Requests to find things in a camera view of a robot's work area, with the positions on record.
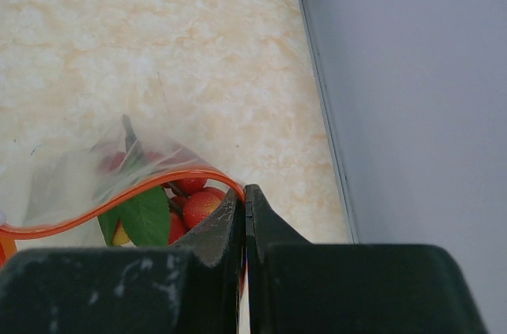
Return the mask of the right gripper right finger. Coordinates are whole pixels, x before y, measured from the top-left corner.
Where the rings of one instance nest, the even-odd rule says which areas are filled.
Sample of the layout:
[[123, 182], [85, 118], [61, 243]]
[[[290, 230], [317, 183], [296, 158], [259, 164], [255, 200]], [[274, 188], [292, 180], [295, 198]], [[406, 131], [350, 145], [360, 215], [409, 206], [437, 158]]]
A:
[[434, 245], [313, 244], [246, 187], [253, 333], [484, 333], [459, 265]]

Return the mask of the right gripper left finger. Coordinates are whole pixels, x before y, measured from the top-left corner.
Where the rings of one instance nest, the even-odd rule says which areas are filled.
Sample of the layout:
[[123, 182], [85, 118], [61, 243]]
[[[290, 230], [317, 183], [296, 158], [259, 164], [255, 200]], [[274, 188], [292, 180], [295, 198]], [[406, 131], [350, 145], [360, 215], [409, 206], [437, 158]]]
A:
[[244, 204], [162, 247], [29, 249], [1, 271], [4, 333], [236, 333]]

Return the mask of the clear zip top bag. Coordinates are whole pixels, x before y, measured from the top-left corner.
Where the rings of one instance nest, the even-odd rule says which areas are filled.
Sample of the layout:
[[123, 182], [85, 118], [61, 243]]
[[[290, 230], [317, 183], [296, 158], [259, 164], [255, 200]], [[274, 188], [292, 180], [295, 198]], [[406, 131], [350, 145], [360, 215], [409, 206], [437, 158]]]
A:
[[[147, 143], [179, 143], [158, 128], [130, 119], [137, 135]], [[124, 137], [121, 118], [91, 147], [38, 149], [18, 161], [2, 157], [2, 262], [38, 241], [51, 247], [106, 245], [97, 216], [125, 201], [135, 189], [98, 167], [105, 157], [125, 149]], [[226, 193], [245, 195], [239, 182], [196, 155], [203, 162], [199, 176], [221, 181]]]

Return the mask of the red strawberry bunch with leaves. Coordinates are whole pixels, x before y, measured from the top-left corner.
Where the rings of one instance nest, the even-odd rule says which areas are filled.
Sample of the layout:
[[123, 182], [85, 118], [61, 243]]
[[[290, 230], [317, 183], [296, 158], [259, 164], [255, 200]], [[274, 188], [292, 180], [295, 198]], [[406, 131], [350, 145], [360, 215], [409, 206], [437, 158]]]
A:
[[98, 170], [134, 188], [123, 202], [97, 216], [107, 246], [172, 245], [223, 201], [225, 184], [199, 176], [201, 159], [172, 140], [143, 141], [122, 116], [125, 149], [107, 156]]

